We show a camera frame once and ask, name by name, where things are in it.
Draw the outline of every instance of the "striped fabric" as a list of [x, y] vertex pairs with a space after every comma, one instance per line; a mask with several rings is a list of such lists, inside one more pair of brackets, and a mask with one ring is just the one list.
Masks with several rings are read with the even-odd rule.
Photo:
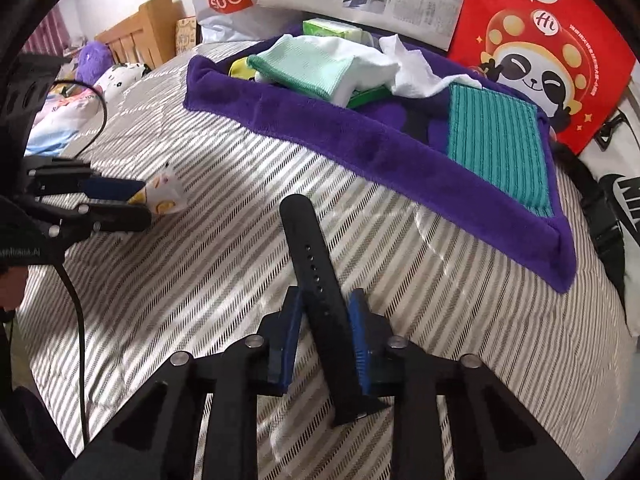
[[[219, 60], [247, 46], [199, 50]], [[298, 192], [314, 203], [345, 293], [363, 287], [396, 333], [433, 354], [479, 354], [591, 480], [623, 416], [634, 342], [568, 179], [560, 176], [559, 188], [575, 231], [578, 271], [569, 293], [559, 295], [449, 221], [321, 155], [227, 118], [186, 112], [192, 55], [130, 88], [87, 151], [110, 176], [147, 178], [170, 162], [190, 200], [186, 211], [156, 220], [145, 234], [100, 234], [68, 253], [66, 268], [86, 316], [91, 435], [172, 352], [220, 352], [280, 308], [295, 277], [278, 204]], [[67, 153], [84, 145], [98, 123]], [[71, 206], [77, 199], [56, 202]], [[42, 398], [77, 454], [76, 321], [52, 269], [32, 270], [18, 317]], [[209, 409], [207, 403], [205, 421]], [[303, 323], [289, 393], [258, 402], [259, 477], [388, 478], [392, 410], [331, 430], [331, 409]], [[205, 432], [203, 424], [197, 478]]]
[[533, 214], [554, 215], [533, 105], [455, 84], [449, 121], [449, 158]]
[[62, 20], [60, 8], [56, 5], [40, 22], [33, 31], [27, 43], [22, 48], [23, 52], [34, 54], [49, 54], [50, 56], [62, 56], [62, 53], [71, 45], [69, 33], [65, 22]]

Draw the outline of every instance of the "cartoon panda face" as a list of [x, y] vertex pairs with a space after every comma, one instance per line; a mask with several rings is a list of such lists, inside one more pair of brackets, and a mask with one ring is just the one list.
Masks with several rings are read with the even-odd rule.
[[495, 53], [502, 66], [498, 82], [521, 91], [552, 117], [574, 98], [574, 85], [562, 64], [548, 52], [523, 45], [505, 45]]

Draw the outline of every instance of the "pink curtain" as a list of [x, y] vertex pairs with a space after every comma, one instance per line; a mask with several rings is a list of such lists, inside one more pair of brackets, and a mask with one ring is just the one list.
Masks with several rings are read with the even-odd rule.
[[60, 8], [56, 5], [49, 11], [22, 48], [23, 52], [62, 56], [63, 50], [70, 46], [68, 30], [62, 20]]

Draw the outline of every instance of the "wooden headboard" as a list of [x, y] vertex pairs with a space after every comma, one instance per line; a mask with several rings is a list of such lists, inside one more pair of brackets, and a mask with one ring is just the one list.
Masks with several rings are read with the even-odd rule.
[[157, 68], [175, 57], [175, 22], [172, 0], [149, 0], [126, 20], [98, 34], [116, 63], [146, 63]]

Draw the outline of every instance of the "white bag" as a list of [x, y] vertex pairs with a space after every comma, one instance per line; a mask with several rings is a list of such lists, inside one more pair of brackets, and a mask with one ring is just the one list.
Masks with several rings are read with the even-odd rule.
[[625, 244], [625, 310], [631, 335], [640, 335], [640, 81], [632, 81], [613, 117], [619, 123], [610, 136], [593, 139], [582, 150], [587, 165], [609, 196], [613, 196]]
[[193, 0], [196, 18], [202, 26], [202, 41], [266, 40], [282, 34], [302, 21], [293, 10], [259, 7], [257, 0]]

